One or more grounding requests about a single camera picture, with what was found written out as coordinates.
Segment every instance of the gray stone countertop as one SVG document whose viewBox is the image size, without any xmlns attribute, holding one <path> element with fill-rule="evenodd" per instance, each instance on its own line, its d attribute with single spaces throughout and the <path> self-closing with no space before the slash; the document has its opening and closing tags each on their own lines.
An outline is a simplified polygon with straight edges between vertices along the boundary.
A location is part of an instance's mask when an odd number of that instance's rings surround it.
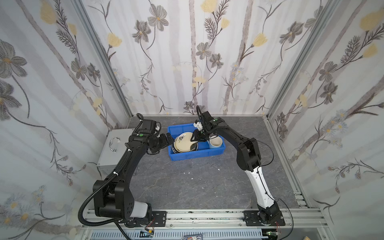
<svg viewBox="0 0 384 240">
<path fill-rule="evenodd" d="M 145 117 L 162 124 L 161 133 L 171 125 L 192 123 L 197 116 Z M 298 208 L 293 190 L 280 162 L 262 117 L 222 117 L 238 133 L 267 143 L 273 162 L 263 167 L 272 197 L 281 198 L 289 208 Z M 139 120 L 134 116 L 128 128 Z M 225 140 L 222 155 L 171 161 L 168 149 L 144 155 L 132 177 L 130 189 L 136 201 L 149 202 L 153 209 L 249 209 L 257 208 L 256 195 L 243 170 L 236 163 L 236 149 Z M 259 143 L 262 164 L 271 161 L 270 149 Z M 286 208 L 279 201 L 280 208 Z"/>
</svg>

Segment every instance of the white cup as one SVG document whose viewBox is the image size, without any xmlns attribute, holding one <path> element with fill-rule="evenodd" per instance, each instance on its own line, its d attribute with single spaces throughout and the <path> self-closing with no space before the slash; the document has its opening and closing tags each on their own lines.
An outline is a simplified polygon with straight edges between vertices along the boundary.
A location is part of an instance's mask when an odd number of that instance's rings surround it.
<svg viewBox="0 0 384 240">
<path fill-rule="evenodd" d="M 220 136 L 210 136 L 208 144 L 209 148 L 218 148 L 221 147 L 221 145 L 223 144 L 223 140 Z"/>
</svg>

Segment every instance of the mounting plate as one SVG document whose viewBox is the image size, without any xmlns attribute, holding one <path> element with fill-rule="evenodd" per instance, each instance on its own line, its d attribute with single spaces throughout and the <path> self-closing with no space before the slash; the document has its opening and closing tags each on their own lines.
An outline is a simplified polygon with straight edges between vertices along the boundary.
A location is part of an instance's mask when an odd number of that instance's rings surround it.
<svg viewBox="0 0 384 240">
<path fill-rule="evenodd" d="M 257 220 L 257 213 L 258 212 L 259 211 L 244 211 L 243 212 L 244 213 L 244 221 L 248 227 L 265 226 L 261 222 L 259 222 L 259 220 Z M 281 212 L 279 212 L 276 215 L 275 219 L 276 219 L 275 221 L 279 224 L 279 226 L 285 226 L 285 221 L 284 221 L 284 218 L 283 218 L 283 215 Z M 269 226 L 277 226 L 277 225 L 274 222 Z"/>
<path fill-rule="evenodd" d="M 152 225 L 154 227 L 165 227 L 167 221 L 167 211 L 153 211 L 154 217 Z"/>
</svg>

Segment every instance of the robotic arm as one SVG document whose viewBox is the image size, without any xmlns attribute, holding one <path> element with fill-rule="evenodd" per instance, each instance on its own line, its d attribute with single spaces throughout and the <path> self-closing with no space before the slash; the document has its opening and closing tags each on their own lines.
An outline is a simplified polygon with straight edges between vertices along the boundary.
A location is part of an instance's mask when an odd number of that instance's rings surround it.
<svg viewBox="0 0 384 240">
<path fill-rule="evenodd" d="M 230 128 L 223 119 L 213 118 L 208 112 L 201 113 L 197 108 L 200 122 L 194 131 L 192 140 L 205 141 L 211 134 L 223 136 L 237 149 L 237 164 L 246 172 L 255 190 L 259 212 L 255 217 L 263 225 L 270 225 L 280 220 L 281 212 L 277 202 L 270 197 L 271 193 L 266 185 L 260 163 L 260 151 L 255 138 L 247 138 Z M 86 199 L 79 209 L 78 219 L 87 226 L 100 226 L 115 222 L 127 223 L 128 219 L 140 219 L 139 224 L 148 224 L 154 216 L 151 205 L 135 201 L 129 189 L 132 175 L 145 153 L 155 155 L 173 143 L 170 133 L 159 134 L 160 123 L 144 119 L 137 114 L 140 124 L 135 128 L 129 141 L 125 144 L 126 152 L 116 168 L 105 180 L 97 180 L 93 185 L 93 193 Z M 83 218 L 86 205 L 94 199 L 95 214 L 99 217 L 110 217 L 102 222 L 88 222 Z"/>
<path fill-rule="evenodd" d="M 197 107 L 199 121 L 191 141 L 209 140 L 211 134 L 221 135 L 237 149 L 237 165 L 245 171 L 257 198 L 258 220 L 264 225 L 274 223 L 280 218 L 277 202 L 271 197 L 265 182 L 260 163 L 260 150 L 255 138 L 247 138 L 233 130 L 222 118 L 213 118 L 209 112 L 201 113 Z"/>
</svg>

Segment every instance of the metal handle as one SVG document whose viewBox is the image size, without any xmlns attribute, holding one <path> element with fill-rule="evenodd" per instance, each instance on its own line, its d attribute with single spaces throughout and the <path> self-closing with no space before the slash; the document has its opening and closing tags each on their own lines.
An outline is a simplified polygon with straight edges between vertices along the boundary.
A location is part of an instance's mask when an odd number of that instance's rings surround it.
<svg viewBox="0 0 384 240">
<path fill-rule="evenodd" d="M 110 149 L 112 152 L 116 152 L 116 148 L 115 148 L 115 149 L 112 149 L 112 148 L 111 148 L 112 142 L 113 142 L 113 140 L 114 140 L 115 138 L 117 138 L 117 139 L 118 139 L 118 142 L 120 142 L 120 138 L 118 138 L 118 137 L 114 137 L 114 138 L 112 138 L 112 139 L 109 141 L 109 149 Z"/>
</svg>

